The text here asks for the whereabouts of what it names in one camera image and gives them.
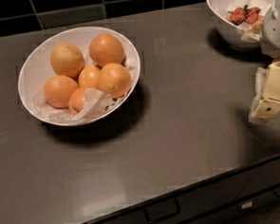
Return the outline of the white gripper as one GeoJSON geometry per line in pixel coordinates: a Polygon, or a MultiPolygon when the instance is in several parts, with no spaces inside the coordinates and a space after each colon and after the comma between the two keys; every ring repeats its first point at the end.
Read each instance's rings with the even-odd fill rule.
{"type": "MultiPolygon", "coordinates": [[[[265,14],[260,46],[265,55],[280,59],[280,0],[275,0],[265,14]]],[[[255,74],[255,97],[250,107],[249,122],[264,124],[280,112],[280,60],[255,74]]]]}

